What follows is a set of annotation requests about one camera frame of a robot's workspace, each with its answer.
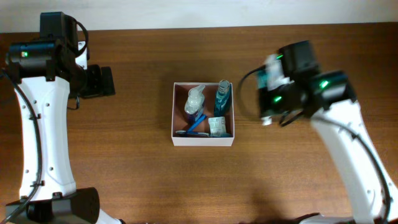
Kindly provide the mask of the blue white toothbrush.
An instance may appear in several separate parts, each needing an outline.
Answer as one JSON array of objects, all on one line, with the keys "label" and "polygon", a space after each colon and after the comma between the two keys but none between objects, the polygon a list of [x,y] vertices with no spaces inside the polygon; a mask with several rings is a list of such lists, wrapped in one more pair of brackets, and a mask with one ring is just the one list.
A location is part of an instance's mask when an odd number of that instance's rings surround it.
[{"label": "blue white toothbrush", "polygon": [[184,131],[184,130],[178,130],[175,132],[175,134],[182,138],[209,138],[210,137],[209,133],[195,132],[195,131]]}]

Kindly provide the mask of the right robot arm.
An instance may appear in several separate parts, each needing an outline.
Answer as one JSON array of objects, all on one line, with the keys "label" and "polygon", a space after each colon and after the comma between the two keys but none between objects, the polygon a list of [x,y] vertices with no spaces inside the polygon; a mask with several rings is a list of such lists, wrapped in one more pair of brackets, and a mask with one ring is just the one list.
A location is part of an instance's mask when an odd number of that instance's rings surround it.
[{"label": "right robot arm", "polygon": [[311,213],[295,223],[397,223],[397,186],[369,137],[348,76],[322,72],[309,41],[281,47],[259,68],[259,107],[264,126],[284,127],[307,118],[330,153],[352,214]]}]

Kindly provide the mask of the green white soap bar box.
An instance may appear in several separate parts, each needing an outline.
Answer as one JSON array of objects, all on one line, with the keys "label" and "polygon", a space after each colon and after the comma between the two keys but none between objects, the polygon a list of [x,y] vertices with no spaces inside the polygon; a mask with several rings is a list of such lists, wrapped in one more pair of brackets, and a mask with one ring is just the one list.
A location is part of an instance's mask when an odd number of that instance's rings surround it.
[{"label": "green white soap bar box", "polygon": [[208,119],[210,136],[213,138],[230,138],[231,134],[226,131],[226,120],[224,116]]}]

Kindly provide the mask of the red green toothpaste tube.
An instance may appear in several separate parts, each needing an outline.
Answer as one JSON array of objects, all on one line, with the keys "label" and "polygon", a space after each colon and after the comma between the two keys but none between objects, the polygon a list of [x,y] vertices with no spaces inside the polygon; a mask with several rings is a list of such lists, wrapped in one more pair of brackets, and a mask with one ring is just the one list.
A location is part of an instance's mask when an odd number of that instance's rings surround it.
[{"label": "red green toothpaste tube", "polygon": [[257,89],[259,98],[260,119],[263,126],[272,124],[272,105],[271,95],[267,87],[267,73],[266,69],[262,68],[257,72]]}]

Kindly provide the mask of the blue disposable razor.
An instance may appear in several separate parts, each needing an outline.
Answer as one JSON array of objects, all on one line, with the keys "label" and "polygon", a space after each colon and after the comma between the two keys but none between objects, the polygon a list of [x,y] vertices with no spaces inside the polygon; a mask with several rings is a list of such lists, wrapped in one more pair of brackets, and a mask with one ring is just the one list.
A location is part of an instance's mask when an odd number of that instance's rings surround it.
[{"label": "blue disposable razor", "polygon": [[207,118],[207,115],[203,114],[201,115],[186,131],[186,133],[192,133],[194,131],[194,129],[200,124],[202,123],[205,119]]}]

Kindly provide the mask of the white open cardboard box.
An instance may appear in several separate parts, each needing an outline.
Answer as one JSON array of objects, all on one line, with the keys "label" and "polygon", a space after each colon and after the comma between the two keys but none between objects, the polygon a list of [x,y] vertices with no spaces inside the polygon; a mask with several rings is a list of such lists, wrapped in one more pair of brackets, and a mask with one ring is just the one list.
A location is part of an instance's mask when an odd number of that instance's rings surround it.
[{"label": "white open cardboard box", "polygon": [[172,121],[171,121],[171,138],[174,146],[232,146],[235,139],[235,114],[234,114],[234,85],[230,83],[232,96],[230,97],[229,111],[225,114],[226,132],[230,134],[228,138],[213,137],[182,137],[176,131],[187,130],[190,125],[186,119],[184,106],[188,98],[188,91],[198,85],[205,85],[203,94],[205,96],[204,114],[207,119],[202,121],[194,131],[210,134],[210,125],[208,118],[213,116],[215,96],[218,89],[218,83],[195,83],[195,82],[175,82],[173,88],[172,101]]}]

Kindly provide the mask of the teal mouthwash bottle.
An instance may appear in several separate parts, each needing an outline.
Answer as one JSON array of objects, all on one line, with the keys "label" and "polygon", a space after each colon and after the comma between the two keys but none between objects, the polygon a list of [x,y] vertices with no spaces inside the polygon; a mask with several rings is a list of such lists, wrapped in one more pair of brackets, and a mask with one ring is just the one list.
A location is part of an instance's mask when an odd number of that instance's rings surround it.
[{"label": "teal mouthwash bottle", "polygon": [[214,116],[220,117],[229,110],[231,96],[231,84],[227,80],[221,80],[216,91]]}]

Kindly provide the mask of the clear hand soap pump bottle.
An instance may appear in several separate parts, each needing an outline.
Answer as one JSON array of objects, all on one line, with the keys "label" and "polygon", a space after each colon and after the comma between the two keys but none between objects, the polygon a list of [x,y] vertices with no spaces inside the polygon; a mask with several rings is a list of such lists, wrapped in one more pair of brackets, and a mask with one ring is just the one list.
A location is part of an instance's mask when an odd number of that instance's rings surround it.
[{"label": "clear hand soap pump bottle", "polygon": [[188,98],[185,103],[184,111],[187,116],[187,121],[190,124],[196,122],[204,111],[205,96],[203,90],[205,85],[198,85],[189,90]]}]

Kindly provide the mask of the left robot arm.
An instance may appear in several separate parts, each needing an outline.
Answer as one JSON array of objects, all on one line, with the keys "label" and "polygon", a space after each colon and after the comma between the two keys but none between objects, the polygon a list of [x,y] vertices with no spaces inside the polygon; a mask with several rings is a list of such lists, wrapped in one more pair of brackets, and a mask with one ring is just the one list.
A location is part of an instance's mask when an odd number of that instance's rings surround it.
[{"label": "left robot arm", "polygon": [[116,223],[98,191],[78,189],[68,153],[69,100],[115,94],[109,67],[89,65],[83,25],[62,12],[40,15],[36,40],[13,43],[2,74],[14,87],[22,121],[24,172],[5,223]]}]

